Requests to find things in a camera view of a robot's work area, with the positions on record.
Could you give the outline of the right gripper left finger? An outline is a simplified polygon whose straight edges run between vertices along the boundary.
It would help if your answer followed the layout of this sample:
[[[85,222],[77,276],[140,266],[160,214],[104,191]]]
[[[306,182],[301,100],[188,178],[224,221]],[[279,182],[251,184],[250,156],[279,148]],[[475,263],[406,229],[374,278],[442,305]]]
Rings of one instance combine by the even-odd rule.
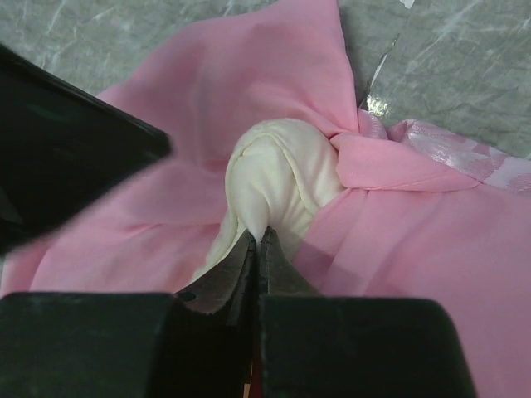
[[[175,294],[13,293],[1,301],[4,397],[241,397],[256,242]]]

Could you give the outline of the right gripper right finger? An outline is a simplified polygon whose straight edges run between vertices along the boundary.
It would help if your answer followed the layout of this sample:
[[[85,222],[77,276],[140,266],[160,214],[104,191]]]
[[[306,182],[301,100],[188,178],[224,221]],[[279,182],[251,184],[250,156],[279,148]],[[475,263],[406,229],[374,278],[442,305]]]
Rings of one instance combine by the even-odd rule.
[[[267,229],[257,260],[264,397],[473,397],[445,309],[429,299],[319,294]]]

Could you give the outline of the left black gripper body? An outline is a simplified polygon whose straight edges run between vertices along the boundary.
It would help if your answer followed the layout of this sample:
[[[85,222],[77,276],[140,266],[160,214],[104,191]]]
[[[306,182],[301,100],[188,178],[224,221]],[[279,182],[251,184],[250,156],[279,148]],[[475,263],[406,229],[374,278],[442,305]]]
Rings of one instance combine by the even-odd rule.
[[[1,47],[1,252],[171,154],[163,131]]]

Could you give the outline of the pink pillowcase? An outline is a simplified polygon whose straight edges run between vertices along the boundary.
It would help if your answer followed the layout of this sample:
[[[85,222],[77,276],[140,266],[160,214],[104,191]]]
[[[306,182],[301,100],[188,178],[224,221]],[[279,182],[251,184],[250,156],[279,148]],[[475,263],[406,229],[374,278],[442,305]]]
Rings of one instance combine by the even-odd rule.
[[[333,145],[345,189],[289,260],[323,294],[437,301],[479,396],[529,396],[530,163],[359,109],[335,1],[193,23],[100,98],[168,133],[176,153],[9,254],[2,294],[182,289],[226,214],[237,141],[298,119]]]

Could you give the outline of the cream pillow with bear print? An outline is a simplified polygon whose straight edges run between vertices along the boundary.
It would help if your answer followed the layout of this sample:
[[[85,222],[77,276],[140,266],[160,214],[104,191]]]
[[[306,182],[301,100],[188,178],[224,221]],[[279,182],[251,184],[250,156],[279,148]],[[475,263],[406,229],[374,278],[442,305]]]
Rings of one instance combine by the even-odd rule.
[[[260,241],[271,227],[293,259],[319,211],[344,191],[338,154],[315,126],[298,119],[267,120],[237,141],[227,165],[227,211],[199,279],[249,231]]]

